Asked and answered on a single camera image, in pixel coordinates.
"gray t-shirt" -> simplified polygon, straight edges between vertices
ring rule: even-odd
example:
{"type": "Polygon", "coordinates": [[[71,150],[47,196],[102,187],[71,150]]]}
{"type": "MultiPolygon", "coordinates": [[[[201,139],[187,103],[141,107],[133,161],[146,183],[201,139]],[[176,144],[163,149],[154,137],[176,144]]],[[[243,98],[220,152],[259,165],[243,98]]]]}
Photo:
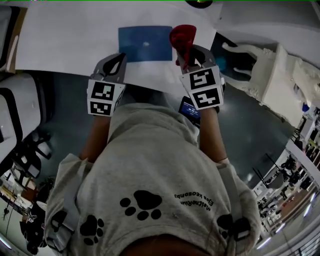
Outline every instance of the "gray t-shirt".
{"type": "MultiPolygon", "coordinates": [[[[46,226],[79,161],[70,154],[60,163],[46,226]]],[[[210,255],[225,255],[232,228],[230,200],[217,164],[198,149],[197,129],[182,115],[150,104],[119,107],[107,147],[88,168],[77,193],[80,219],[70,255],[118,256],[132,242],[161,234],[210,255]]],[[[251,225],[250,236],[242,241],[247,253],[260,234],[260,218],[250,189],[235,171],[233,178],[242,214],[251,225]]]]}

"smartphone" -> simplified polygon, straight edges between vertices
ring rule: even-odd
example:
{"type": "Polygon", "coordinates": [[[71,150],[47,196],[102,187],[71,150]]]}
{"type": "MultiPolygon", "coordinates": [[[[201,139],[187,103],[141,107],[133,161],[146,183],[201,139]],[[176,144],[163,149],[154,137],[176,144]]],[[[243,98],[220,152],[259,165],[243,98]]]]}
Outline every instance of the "smartphone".
{"type": "Polygon", "coordinates": [[[200,112],[199,110],[196,110],[192,100],[189,97],[183,97],[180,104],[179,113],[185,116],[194,126],[198,128],[200,127],[200,112]]]}

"red object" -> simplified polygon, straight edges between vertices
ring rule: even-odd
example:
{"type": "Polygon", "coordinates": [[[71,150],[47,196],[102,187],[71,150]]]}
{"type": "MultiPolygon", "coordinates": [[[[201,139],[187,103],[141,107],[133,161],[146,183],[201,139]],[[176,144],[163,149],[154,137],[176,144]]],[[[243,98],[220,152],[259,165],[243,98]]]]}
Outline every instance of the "red object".
{"type": "MultiPolygon", "coordinates": [[[[170,43],[176,51],[183,56],[185,64],[183,69],[185,69],[190,60],[190,49],[194,44],[196,37],[197,28],[192,25],[179,25],[176,26],[170,32],[170,43]]],[[[179,66],[179,61],[176,60],[175,64],[179,66]]]]}

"black strap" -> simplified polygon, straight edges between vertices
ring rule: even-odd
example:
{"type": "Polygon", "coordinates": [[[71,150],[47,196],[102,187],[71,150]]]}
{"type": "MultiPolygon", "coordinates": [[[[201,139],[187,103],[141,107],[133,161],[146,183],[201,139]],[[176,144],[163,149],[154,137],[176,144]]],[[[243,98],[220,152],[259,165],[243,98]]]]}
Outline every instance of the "black strap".
{"type": "Polygon", "coordinates": [[[16,144],[18,145],[22,141],[23,132],[22,132],[22,127],[20,123],[15,96],[12,93],[12,91],[8,88],[0,88],[0,95],[4,97],[8,105],[11,121],[13,124],[15,136],[16,136],[16,144]]]}

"white table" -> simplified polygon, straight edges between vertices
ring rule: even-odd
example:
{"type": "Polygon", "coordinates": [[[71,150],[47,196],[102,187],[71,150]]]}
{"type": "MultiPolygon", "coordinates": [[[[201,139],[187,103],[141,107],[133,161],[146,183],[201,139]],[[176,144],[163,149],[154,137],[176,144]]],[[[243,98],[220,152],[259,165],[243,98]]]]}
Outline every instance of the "white table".
{"type": "MultiPolygon", "coordinates": [[[[216,30],[209,14],[220,10],[221,4],[196,9],[185,1],[34,2],[23,22],[15,67],[90,76],[99,60],[119,51],[122,27],[194,25],[194,44],[210,49],[216,30]]],[[[185,95],[172,53],[172,61],[128,63],[124,82],[185,95]]]]}

